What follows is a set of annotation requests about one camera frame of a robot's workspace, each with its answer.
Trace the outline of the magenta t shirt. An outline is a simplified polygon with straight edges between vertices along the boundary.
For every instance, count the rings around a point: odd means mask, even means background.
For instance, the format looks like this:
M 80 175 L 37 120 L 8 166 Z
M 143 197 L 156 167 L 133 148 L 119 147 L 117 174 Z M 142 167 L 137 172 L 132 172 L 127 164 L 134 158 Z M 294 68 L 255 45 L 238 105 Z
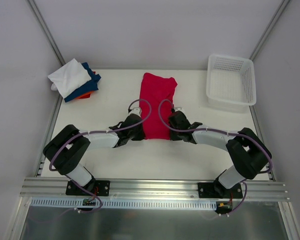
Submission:
M 149 118 L 142 124 L 145 138 L 169 140 L 170 130 L 163 124 L 168 123 L 171 105 L 177 87 L 173 77 L 164 78 L 149 72 L 143 75 L 141 82 L 139 103 L 141 118 Z

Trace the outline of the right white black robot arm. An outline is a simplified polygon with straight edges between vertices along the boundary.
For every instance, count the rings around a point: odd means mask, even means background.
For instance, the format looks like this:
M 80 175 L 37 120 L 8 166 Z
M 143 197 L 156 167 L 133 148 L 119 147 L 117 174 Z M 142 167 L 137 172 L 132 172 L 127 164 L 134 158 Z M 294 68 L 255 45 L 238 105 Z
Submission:
M 170 138 L 186 143 L 208 145 L 226 151 L 232 166 L 223 171 L 213 182 L 198 183 L 200 198 L 240 199 L 235 191 L 240 183 L 263 174 L 263 168 L 272 168 L 272 154 L 250 128 L 237 132 L 209 128 L 201 122 L 190 123 L 186 115 L 177 110 L 168 117 Z

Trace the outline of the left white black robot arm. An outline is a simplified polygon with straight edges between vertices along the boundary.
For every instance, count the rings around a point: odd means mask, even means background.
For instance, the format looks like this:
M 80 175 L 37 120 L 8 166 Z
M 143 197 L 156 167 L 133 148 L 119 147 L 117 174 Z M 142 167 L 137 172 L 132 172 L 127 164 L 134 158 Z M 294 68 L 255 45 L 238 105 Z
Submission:
M 99 148 L 118 148 L 128 141 L 145 139 L 142 118 L 130 113 L 124 121 L 111 126 L 108 132 L 94 131 L 84 134 L 73 124 L 64 127 L 43 149 L 43 155 L 54 169 L 75 182 L 83 195 L 94 191 L 95 177 L 80 164 L 87 151 Z

